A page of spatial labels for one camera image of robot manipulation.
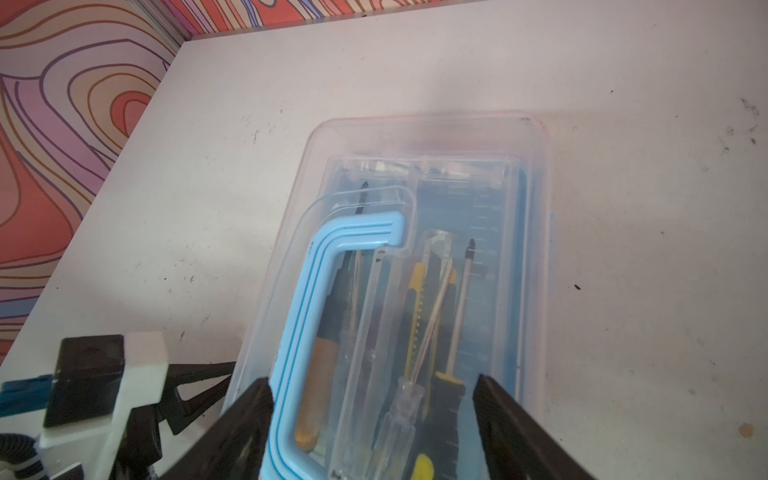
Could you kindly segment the clear handled screwdriver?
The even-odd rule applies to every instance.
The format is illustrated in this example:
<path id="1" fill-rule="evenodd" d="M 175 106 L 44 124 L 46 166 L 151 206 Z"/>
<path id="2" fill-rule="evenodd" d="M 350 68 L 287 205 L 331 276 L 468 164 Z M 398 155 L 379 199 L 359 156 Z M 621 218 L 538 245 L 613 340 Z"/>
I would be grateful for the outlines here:
<path id="1" fill-rule="evenodd" d="M 453 260 L 449 259 L 441 270 L 439 288 L 417 354 L 412 358 L 411 369 L 407 376 L 398 380 L 395 396 L 382 420 L 367 472 L 369 479 L 401 479 L 403 476 L 425 395 L 425 388 L 418 384 L 418 378 L 438 325 L 452 269 Z"/>

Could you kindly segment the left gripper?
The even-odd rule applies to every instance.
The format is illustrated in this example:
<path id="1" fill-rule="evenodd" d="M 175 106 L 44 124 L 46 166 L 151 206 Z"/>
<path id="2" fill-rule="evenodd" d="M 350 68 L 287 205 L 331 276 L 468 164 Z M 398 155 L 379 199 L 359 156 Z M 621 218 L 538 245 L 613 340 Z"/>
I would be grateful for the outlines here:
<path id="1" fill-rule="evenodd" d="M 161 418 L 173 435 L 182 433 L 224 398 L 234 367 L 234 362 L 170 364 L 158 410 L 131 411 L 109 479 L 157 479 L 154 465 L 162 459 Z"/>

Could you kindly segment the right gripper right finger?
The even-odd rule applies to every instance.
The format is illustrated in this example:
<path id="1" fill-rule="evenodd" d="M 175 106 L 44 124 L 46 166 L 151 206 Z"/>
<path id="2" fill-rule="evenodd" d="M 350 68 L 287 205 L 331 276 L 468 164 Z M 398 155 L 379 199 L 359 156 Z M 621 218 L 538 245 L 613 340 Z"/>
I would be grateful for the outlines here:
<path id="1" fill-rule="evenodd" d="M 492 377 L 478 376 L 472 400 L 491 479 L 594 479 Z"/>

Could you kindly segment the blue plastic tool box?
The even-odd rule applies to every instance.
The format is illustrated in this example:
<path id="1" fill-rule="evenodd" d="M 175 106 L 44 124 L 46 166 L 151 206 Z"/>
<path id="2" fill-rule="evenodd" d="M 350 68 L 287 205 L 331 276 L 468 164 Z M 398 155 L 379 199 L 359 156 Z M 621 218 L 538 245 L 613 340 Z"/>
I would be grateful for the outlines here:
<path id="1" fill-rule="evenodd" d="M 472 393 L 543 378 L 543 124 L 342 119 L 310 135 L 226 404 L 274 411 L 262 479 L 485 479 Z"/>

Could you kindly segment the yellow black screwdriver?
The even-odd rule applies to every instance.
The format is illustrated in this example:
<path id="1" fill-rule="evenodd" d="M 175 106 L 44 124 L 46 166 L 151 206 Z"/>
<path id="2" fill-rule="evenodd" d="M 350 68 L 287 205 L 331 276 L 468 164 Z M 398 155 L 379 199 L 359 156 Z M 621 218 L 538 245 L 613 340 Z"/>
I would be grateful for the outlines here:
<path id="1" fill-rule="evenodd" d="M 412 479 L 455 479 L 460 453 L 459 410 L 466 385 L 456 376 L 458 350 L 463 329 L 465 301 L 460 298 L 463 282 L 455 261 L 440 262 L 440 277 L 429 309 L 434 327 L 428 332 L 428 349 L 418 370 L 428 375 L 427 395 L 414 441 Z"/>

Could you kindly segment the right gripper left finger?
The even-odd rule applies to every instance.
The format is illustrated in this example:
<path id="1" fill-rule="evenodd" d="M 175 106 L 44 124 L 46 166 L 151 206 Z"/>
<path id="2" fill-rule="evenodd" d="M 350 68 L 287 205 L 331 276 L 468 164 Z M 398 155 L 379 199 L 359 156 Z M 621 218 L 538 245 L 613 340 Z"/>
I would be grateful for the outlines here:
<path id="1" fill-rule="evenodd" d="M 269 381 L 259 378 L 162 477 L 257 479 L 273 411 Z"/>

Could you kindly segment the yellow black utility knife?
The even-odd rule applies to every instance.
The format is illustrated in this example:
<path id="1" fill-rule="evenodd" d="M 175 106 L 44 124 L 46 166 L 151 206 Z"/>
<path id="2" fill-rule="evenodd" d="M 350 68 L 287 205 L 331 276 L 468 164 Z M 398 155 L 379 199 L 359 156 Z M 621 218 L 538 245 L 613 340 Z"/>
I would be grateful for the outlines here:
<path id="1" fill-rule="evenodd" d="M 429 309 L 434 302 L 434 295 L 438 290 L 440 277 L 440 262 L 451 256 L 453 237 L 442 230 L 430 230 L 423 242 L 421 258 L 414 263 L 403 303 L 402 315 L 398 327 L 396 350 L 393 357 L 391 376 L 392 387 L 389 389 L 384 408 L 377 425 L 376 438 L 382 420 L 388 412 L 395 396 L 398 380 L 408 375 L 411 369 L 412 358 L 417 354 L 418 346 L 422 341 L 424 329 L 429 320 Z M 425 380 L 428 375 L 420 372 L 418 384 L 425 388 L 425 395 L 421 401 L 415 428 L 418 427 L 421 413 L 427 395 Z"/>

